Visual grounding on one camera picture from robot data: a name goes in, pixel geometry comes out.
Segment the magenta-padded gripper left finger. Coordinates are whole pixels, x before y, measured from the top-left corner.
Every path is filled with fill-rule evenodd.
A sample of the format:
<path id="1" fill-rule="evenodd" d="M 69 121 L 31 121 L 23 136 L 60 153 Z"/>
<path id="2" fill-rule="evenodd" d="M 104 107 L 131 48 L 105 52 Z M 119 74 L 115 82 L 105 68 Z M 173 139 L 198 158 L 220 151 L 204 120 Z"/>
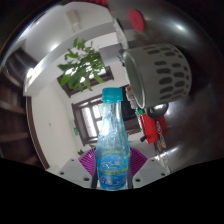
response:
<path id="1" fill-rule="evenodd" d="M 58 171 L 58 176 L 83 188 L 97 188 L 95 150 L 84 152 L 78 159 L 71 158 Z"/>

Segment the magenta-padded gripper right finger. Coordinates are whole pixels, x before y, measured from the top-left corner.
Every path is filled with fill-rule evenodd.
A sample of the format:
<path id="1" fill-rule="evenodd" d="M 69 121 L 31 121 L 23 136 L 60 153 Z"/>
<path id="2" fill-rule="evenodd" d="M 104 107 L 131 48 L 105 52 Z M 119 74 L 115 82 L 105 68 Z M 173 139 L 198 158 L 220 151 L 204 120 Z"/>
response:
<path id="1" fill-rule="evenodd" d="M 140 188 L 157 181 L 171 173 L 166 153 L 157 153 L 155 157 L 146 158 L 137 149 L 131 147 L 128 173 L 128 188 Z"/>

